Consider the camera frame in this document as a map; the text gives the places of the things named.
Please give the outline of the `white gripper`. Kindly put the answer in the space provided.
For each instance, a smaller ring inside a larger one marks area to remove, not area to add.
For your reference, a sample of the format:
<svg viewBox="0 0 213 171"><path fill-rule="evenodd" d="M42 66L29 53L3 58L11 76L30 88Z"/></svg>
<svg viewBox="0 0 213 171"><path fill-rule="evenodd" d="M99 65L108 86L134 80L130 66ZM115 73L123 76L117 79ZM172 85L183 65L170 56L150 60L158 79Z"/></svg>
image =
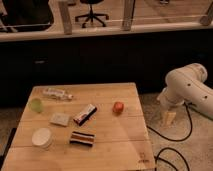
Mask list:
<svg viewBox="0 0 213 171"><path fill-rule="evenodd" d="M180 104L180 97L168 87L165 87L162 90L162 92L158 95L157 100L160 102L160 105L164 110L171 110ZM175 117L175 111L164 111L162 113L163 125L171 125Z"/></svg>

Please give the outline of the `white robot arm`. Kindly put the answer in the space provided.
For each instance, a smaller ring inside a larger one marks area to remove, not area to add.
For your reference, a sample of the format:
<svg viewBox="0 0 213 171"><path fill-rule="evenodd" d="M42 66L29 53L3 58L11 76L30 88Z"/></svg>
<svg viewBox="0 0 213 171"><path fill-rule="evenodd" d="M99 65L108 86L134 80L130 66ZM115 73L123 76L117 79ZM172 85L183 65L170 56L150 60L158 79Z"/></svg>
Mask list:
<svg viewBox="0 0 213 171"><path fill-rule="evenodd" d="M169 71L165 77L166 87L158 95L164 111L182 104L213 121L213 88L204 84L208 77L206 68L199 63Z"/></svg>

